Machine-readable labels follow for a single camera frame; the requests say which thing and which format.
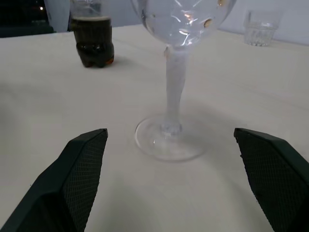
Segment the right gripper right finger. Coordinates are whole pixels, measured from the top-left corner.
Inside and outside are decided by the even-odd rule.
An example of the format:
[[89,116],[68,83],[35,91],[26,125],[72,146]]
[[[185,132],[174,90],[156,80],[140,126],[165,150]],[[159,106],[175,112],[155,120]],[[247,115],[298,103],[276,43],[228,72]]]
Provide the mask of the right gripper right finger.
[[276,232],[309,230],[309,163],[284,139],[236,128],[251,190]]

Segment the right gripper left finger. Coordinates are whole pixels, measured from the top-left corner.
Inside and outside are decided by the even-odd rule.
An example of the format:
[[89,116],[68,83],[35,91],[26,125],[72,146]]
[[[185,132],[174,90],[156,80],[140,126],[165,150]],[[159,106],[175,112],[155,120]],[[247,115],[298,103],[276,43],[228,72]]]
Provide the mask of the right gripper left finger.
[[83,232],[100,180],[107,129],[70,140],[34,181],[2,232]]

